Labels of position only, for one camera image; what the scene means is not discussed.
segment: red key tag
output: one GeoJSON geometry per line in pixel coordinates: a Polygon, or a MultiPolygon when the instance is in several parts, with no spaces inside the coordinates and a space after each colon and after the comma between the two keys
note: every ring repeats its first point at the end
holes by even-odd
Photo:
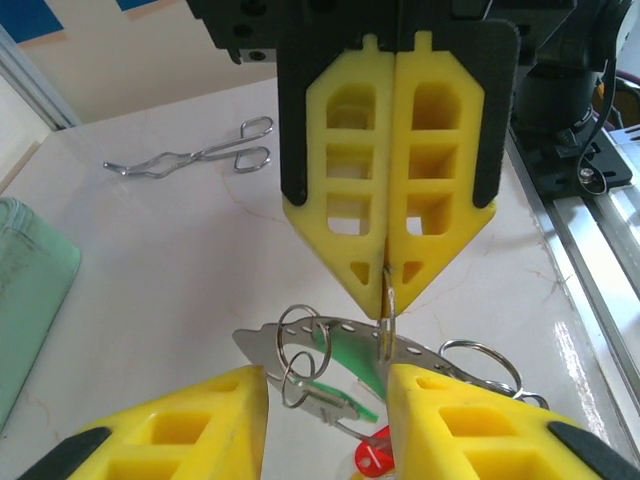
{"type": "MultiPolygon", "coordinates": [[[[389,437],[390,434],[387,426],[373,436],[375,438],[384,438],[389,437]]],[[[392,455],[372,447],[367,442],[361,442],[358,445],[355,460],[358,471],[369,478],[378,478],[395,466],[392,455]]]]}

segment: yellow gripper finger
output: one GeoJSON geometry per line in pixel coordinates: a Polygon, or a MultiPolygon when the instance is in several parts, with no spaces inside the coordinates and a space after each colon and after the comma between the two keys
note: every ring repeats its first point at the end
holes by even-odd
{"type": "Polygon", "coordinates": [[[400,314],[486,225],[473,205],[484,92],[431,33],[380,52],[367,36],[307,89],[307,202],[291,224],[365,314],[400,314]]]}
{"type": "Polygon", "coordinates": [[[77,462],[71,460],[79,466],[65,478],[258,480],[267,413],[262,367],[243,367],[93,422],[32,470],[46,470],[48,474],[37,478],[48,478],[51,468],[76,456],[77,462]],[[74,439],[83,434],[89,438],[98,430],[106,435],[83,455],[86,441],[74,439]]]}
{"type": "Polygon", "coordinates": [[[571,420],[430,370],[393,365],[387,411],[398,480],[600,478],[548,428],[571,420]]]}

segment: white marble table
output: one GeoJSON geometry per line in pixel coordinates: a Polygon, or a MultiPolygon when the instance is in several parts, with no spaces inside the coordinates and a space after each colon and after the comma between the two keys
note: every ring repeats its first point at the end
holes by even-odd
{"type": "MultiPolygon", "coordinates": [[[[5,195],[30,205],[84,257],[1,434],[0,479],[15,478],[88,421],[245,364],[231,333],[274,322],[292,303],[364,319],[285,221],[277,135],[263,142],[274,164],[247,175],[234,174],[229,161],[164,180],[101,168],[107,160],[133,164],[164,150],[201,149],[258,115],[277,115],[274,81],[58,133],[11,183],[5,195]]],[[[460,337],[497,348],[521,369],[528,390],[629,456],[508,161],[496,218],[398,329],[432,348],[460,337]]],[[[496,376],[481,361],[465,365],[496,376]]],[[[345,370],[332,372],[334,383],[355,388],[345,370]]],[[[348,479],[357,442],[270,395],[263,478],[348,479]]]]}

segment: green object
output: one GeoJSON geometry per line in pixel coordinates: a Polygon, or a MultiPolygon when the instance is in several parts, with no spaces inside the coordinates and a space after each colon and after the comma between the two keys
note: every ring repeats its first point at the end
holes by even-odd
{"type": "Polygon", "coordinates": [[[23,203],[0,198],[0,429],[79,265],[77,247],[23,203]]]}
{"type": "MultiPolygon", "coordinates": [[[[319,330],[315,330],[312,335],[318,350],[324,352],[325,346],[322,333],[319,330]]],[[[373,363],[377,361],[377,356],[372,349],[371,342],[354,337],[339,328],[332,329],[331,358],[362,380],[378,397],[383,400],[387,398],[384,383],[373,363]]]]}
{"type": "Polygon", "coordinates": [[[342,390],[338,390],[337,388],[330,387],[329,385],[325,385],[324,383],[320,383],[320,382],[311,382],[311,384],[320,390],[324,390],[327,393],[330,393],[344,400],[347,400],[349,403],[351,403],[355,407],[361,420],[364,420],[365,422],[370,422],[370,423],[376,423],[378,421],[378,414],[369,410],[367,407],[365,407],[360,402],[358,402],[355,398],[344,393],[342,390]]]}

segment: blue panel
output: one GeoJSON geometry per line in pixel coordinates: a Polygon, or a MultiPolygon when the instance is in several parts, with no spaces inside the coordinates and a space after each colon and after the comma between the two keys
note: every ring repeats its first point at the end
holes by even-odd
{"type": "Polygon", "coordinates": [[[16,43],[63,29],[44,0],[0,0],[0,25],[16,43]]]}
{"type": "Polygon", "coordinates": [[[122,10],[123,12],[125,10],[131,10],[132,8],[141,7],[142,5],[147,5],[155,1],[156,0],[116,0],[116,2],[118,2],[118,5],[120,5],[120,10],[122,10]]]}

